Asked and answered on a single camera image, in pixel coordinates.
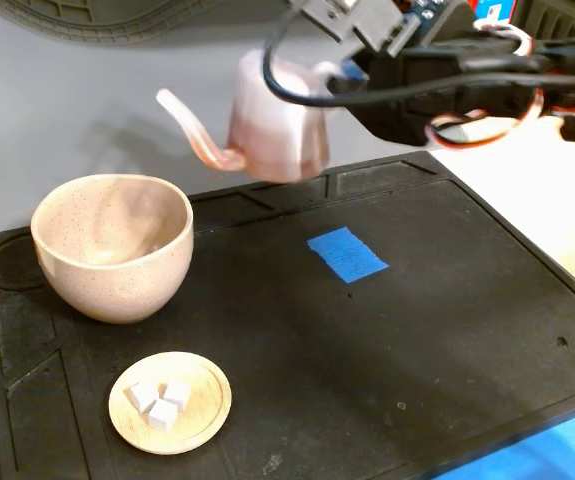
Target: bowl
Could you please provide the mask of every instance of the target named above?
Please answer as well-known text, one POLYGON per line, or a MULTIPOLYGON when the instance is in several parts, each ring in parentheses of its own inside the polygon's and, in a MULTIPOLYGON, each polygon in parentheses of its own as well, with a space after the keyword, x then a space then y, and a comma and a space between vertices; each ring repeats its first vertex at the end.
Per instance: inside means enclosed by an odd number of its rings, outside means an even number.
POLYGON ((65 183, 31 219, 38 263, 54 290, 88 317, 143 320, 182 284, 193 212, 175 185, 143 175, 92 175, 65 183))

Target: gray surface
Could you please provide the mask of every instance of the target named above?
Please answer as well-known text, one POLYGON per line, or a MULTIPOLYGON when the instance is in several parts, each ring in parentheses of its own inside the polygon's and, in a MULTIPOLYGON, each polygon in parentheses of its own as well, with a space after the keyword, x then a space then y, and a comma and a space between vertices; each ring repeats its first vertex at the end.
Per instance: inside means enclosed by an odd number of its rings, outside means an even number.
MULTIPOLYGON (((238 59, 284 8, 225 1, 133 47, 59 42, 0 17, 0 231, 27 225, 49 191, 82 175, 144 173, 190 194, 251 181, 205 168, 154 96, 169 87, 224 143, 238 59)), ((303 20, 279 53, 310 65, 347 51, 303 20)), ((329 128, 334 165, 411 150, 373 138, 346 112, 329 128)))

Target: bowl rim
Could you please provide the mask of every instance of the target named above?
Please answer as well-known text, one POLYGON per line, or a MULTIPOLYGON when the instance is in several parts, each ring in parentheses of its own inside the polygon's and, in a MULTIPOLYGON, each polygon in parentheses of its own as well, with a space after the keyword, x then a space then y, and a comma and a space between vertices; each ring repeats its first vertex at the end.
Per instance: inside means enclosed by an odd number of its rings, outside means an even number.
POLYGON ((61 262, 72 265, 74 267, 83 268, 83 269, 87 269, 87 270, 114 270, 117 268, 123 268, 123 267, 129 267, 132 265, 138 265, 139 263, 143 263, 146 260, 151 259, 152 257, 155 258, 157 256, 164 255, 165 252, 174 248, 185 237, 187 237, 187 235, 189 235, 189 232, 193 231, 193 226, 194 226, 194 211, 191 207, 191 202, 189 201, 189 198, 187 198, 187 195, 185 195, 185 193, 180 188, 178 188, 176 185, 174 185, 173 183, 168 182, 167 180, 163 180, 162 178, 152 177, 149 175, 139 175, 139 174, 130 174, 130 173, 100 173, 100 174, 86 175, 84 177, 74 178, 73 180, 65 182, 62 185, 59 185, 58 187, 53 189, 51 192, 49 192, 45 196, 45 198, 43 198, 40 201, 40 203, 36 207, 36 210, 34 210, 34 213, 31 217, 30 231, 31 231, 31 236, 32 236, 34 242, 38 246, 40 246, 40 248, 42 248, 47 253, 49 253, 53 257, 57 258, 61 262), (170 190, 177 193, 178 196, 183 200, 183 204, 185 205, 185 210, 187 212, 187 221, 185 222, 185 226, 183 227, 182 231, 176 237, 173 238, 173 240, 171 240, 169 243, 167 243, 162 248, 156 250, 155 252, 148 253, 147 255, 143 255, 142 257, 138 257, 138 258, 135 258, 133 260, 128 260, 126 262, 113 263, 111 265, 93 265, 93 264, 89 264, 89 263, 79 262, 77 260, 74 260, 72 258, 69 258, 69 257, 57 252, 53 248, 49 247, 43 241, 43 239, 41 238, 41 236, 38 232, 38 219, 40 217, 40 214, 44 210, 44 205, 47 203, 47 201, 50 198, 52 198, 54 195, 56 195, 59 191, 64 190, 66 187, 69 187, 72 184, 81 182, 83 180, 89 180, 92 178, 115 178, 115 179, 129 178, 129 179, 134 179, 134 180, 146 180, 149 182, 154 182, 154 183, 159 183, 161 185, 164 185, 165 187, 167 187, 170 190))

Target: blue surface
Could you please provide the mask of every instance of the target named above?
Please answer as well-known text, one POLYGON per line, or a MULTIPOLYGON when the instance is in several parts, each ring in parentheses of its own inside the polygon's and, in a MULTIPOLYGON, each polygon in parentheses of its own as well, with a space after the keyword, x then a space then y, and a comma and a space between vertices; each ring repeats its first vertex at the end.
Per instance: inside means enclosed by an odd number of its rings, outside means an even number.
POLYGON ((346 283, 355 282, 389 266, 347 227, 312 238, 307 245, 346 283))
POLYGON ((514 11, 514 0, 478 0, 476 7, 476 16, 478 18, 487 18, 490 16, 490 9, 500 9, 498 20, 509 20, 514 11))
POLYGON ((575 480, 575 419, 438 477, 440 480, 575 480))

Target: black cable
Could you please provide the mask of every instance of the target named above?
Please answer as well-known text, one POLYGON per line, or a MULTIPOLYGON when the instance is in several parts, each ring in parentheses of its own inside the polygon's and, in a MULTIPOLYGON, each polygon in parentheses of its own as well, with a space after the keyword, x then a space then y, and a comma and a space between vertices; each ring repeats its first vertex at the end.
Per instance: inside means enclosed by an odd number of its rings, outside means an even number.
POLYGON ((265 42, 263 52, 263 78, 269 90, 278 98, 289 103, 318 108, 356 107, 364 105, 387 104, 407 99, 417 95, 432 93, 438 90, 452 89, 471 85, 505 85, 525 86, 529 88, 573 88, 575 90, 575 75, 546 75, 546 74, 522 74, 522 73, 479 73, 470 75, 458 75, 441 78, 430 82, 418 83, 405 87, 388 90, 374 90, 369 92, 357 92, 338 94, 334 96, 305 96, 285 90, 274 78, 271 71, 274 50, 287 34, 287 30, 300 15, 297 10, 289 9, 278 25, 278 28, 265 42))

